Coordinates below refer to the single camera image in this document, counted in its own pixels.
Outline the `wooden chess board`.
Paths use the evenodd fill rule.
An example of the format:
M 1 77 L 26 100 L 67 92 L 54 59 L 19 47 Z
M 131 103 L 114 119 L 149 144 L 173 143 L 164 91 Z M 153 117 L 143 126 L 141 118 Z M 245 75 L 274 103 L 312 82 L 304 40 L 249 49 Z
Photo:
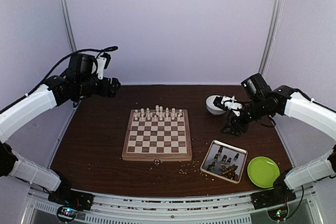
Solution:
M 124 139 L 124 161 L 165 162 L 192 160 L 192 145 L 188 111 L 178 121 L 134 121 L 130 117 Z

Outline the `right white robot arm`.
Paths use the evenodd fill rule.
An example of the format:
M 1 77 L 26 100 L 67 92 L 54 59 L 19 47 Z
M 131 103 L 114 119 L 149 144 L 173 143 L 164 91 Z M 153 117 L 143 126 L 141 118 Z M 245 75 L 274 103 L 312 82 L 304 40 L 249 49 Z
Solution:
M 335 139 L 335 110 L 316 102 L 300 89 L 282 85 L 272 90 L 259 73 L 250 76 L 241 85 L 250 99 L 248 102 L 222 96 L 214 99 L 213 105 L 225 112 L 222 133 L 239 136 L 247 132 L 250 122 L 279 114 L 304 122 Z M 280 175 L 273 183 L 269 199 L 279 204 L 289 196 L 290 190 L 327 177 L 335 177 L 334 148 Z

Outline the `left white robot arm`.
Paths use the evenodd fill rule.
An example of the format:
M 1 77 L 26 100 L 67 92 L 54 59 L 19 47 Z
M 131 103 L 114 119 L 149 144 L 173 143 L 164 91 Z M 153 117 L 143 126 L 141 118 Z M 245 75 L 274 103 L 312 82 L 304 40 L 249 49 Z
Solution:
M 56 196 L 64 205 L 71 205 L 76 197 L 71 183 L 61 173 L 44 168 L 15 153 L 7 144 L 9 138 L 28 122 L 67 101 L 75 105 L 93 95 L 113 98 L 120 87 L 117 78 L 103 75 L 111 61 L 112 46 L 95 50 L 75 51 L 62 60 L 69 65 L 61 75 L 47 73 L 31 91 L 1 110 L 1 176 L 12 176 L 35 184 Z

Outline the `pile of dark chess pieces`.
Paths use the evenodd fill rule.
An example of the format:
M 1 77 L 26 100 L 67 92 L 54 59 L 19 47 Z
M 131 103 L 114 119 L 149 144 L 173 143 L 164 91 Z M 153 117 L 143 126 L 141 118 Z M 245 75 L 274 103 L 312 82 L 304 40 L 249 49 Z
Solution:
M 233 180 L 233 181 L 238 181 L 239 179 L 239 175 L 236 173 L 236 170 L 238 169 L 237 165 L 232 165 L 232 166 L 225 166 L 225 165 L 221 165 L 221 172 L 220 175 Z

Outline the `white ceramic bowl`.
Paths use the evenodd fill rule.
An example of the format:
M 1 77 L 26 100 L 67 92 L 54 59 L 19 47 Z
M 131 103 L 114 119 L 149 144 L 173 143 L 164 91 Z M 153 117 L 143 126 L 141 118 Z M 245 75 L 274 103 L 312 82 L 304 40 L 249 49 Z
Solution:
M 216 94 L 216 95 L 209 96 L 206 99 L 205 103 L 206 103 L 206 108 L 207 108 L 208 112 L 211 113 L 212 115 L 222 115 L 227 111 L 227 108 L 221 109 L 221 108 L 218 108 L 214 105 L 214 101 L 217 97 L 220 98 L 220 101 L 228 100 L 228 97 L 225 96 L 225 95 L 221 96 L 221 95 Z

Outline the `metal tray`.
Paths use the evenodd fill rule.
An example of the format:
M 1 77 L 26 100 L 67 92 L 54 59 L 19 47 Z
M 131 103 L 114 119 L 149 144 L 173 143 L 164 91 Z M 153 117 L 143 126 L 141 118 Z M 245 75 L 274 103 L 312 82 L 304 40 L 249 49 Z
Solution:
M 248 152 L 219 140 L 213 140 L 200 166 L 200 171 L 238 184 L 247 161 Z

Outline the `green plate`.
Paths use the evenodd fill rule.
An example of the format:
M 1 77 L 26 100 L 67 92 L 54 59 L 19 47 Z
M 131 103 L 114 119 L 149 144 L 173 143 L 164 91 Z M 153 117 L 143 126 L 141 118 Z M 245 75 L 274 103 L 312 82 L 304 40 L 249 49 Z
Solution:
M 249 162 L 247 174 L 254 185 L 266 189 L 273 186 L 280 176 L 280 169 L 270 158 L 258 156 Z

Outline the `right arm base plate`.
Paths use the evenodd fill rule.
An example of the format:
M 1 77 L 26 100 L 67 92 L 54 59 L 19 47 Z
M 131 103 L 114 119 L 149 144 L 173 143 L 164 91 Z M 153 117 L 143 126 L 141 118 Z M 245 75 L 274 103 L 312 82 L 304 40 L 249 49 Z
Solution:
M 251 201 L 255 210 L 285 204 L 296 198 L 296 194 L 293 191 L 286 192 L 283 196 L 279 196 L 276 195 L 273 189 L 251 194 Z

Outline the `left aluminium frame post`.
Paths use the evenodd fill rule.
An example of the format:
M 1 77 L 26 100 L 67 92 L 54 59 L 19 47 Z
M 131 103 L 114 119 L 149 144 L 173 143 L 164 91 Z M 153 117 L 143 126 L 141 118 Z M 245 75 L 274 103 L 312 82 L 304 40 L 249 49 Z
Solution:
M 68 3 L 67 3 L 67 0 L 59 0 L 59 1 L 60 1 L 61 11 L 62 11 L 63 19 L 64 19 L 66 36 L 67 36 L 69 48 L 72 52 L 74 52 L 77 50 L 77 47 L 76 47 L 74 32 L 73 32 L 72 25 L 71 25 Z

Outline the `aluminium frame post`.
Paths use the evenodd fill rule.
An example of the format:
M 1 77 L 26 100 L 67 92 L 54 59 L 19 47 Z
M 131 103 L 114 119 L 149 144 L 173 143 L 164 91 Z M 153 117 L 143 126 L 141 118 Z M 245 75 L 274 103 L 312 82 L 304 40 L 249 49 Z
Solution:
M 73 32 L 72 25 L 71 25 L 68 3 L 67 3 L 67 0 L 59 0 L 59 1 L 60 1 L 61 11 L 62 11 L 63 19 L 64 19 L 66 36 L 67 36 L 69 48 L 72 52 L 74 52 L 77 50 L 77 47 L 76 47 L 74 32 Z
M 264 51 L 262 54 L 262 59 L 261 59 L 260 66 L 259 66 L 259 73 L 263 77 L 266 76 L 269 63 L 270 63 L 273 46 L 275 45 L 275 35 L 276 35 L 276 31 L 279 25 L 283 1 L 284 0 L 274 0 L 267 39 L 266 39 Z

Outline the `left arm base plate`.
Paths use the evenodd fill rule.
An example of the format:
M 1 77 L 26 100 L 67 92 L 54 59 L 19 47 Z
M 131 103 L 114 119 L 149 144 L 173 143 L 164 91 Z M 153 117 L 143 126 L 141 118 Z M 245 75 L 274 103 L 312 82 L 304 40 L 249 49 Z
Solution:
M 94 195 L 80 191 L 72 190 L 67 199 L 61 199 L 60 196 L 49 194 L 48 200 L 59 205 L 69 206 L 75 210 L 89 211 L 93 203 Z

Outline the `right aluminium frame post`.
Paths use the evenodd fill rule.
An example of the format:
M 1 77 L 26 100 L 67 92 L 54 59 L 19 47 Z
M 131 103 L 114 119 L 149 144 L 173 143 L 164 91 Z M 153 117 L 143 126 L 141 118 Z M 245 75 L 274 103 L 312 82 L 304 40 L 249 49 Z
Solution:
M 276 31 L 279 25 L 283 1 L 284 0 L 274 0 L 267 39 L 266 39 L 264 51 L 262 54 L 262 59 L 261 59 L 260 66 L 259 66 L 259 73 L 263 77 L 266 76 L 269 63 L 270 63 L 273 46 L 275 45 L 275 35 L 276 35 Z

